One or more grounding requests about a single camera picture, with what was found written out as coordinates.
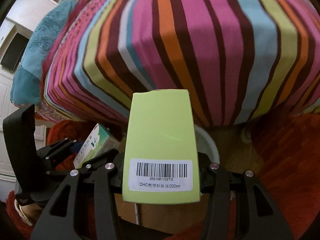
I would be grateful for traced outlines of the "person's left hand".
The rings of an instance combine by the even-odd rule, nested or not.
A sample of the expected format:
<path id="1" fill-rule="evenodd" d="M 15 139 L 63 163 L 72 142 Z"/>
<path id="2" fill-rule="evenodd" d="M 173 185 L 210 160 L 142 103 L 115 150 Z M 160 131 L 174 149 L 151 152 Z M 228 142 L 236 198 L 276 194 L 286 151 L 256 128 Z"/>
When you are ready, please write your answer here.
<path id="1" fill-rule="evenodd" d="M 29 226 L 34 226 L 43 212 L 43 208 L 36 203 L 21 206 L 17 200 L 14 200 L 14 207 L 20 218 Z"/>

